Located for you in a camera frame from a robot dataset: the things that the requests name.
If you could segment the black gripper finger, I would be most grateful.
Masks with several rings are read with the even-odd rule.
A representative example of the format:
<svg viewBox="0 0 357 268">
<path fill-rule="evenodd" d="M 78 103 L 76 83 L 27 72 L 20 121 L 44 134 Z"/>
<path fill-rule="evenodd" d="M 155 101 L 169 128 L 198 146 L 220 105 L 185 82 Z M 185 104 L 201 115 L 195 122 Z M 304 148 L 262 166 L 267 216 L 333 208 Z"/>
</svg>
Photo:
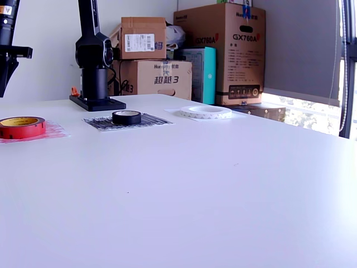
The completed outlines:
<svg viewBox="0 0 357 268">
<path fill-rule="evenodd" d="M 18 67 L 19 63 L 16 58 L 1 57 L 1 98 L 4 97 L 4 93 L 12 74 Z"/>
</svg>

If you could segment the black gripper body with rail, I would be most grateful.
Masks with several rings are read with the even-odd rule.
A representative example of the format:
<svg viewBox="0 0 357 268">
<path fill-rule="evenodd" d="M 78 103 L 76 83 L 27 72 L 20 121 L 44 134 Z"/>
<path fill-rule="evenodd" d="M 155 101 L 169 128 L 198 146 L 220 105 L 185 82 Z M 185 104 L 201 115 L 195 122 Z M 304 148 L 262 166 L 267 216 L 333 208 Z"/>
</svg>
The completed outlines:
<svg viewBox="0 0 357 268">
<path fill-rule="evenodd" d="M 9 24 L 1 24 L 1 56 L 32 58 L 33 48 L 13 46 L 14 28 Z"/>
</svg>

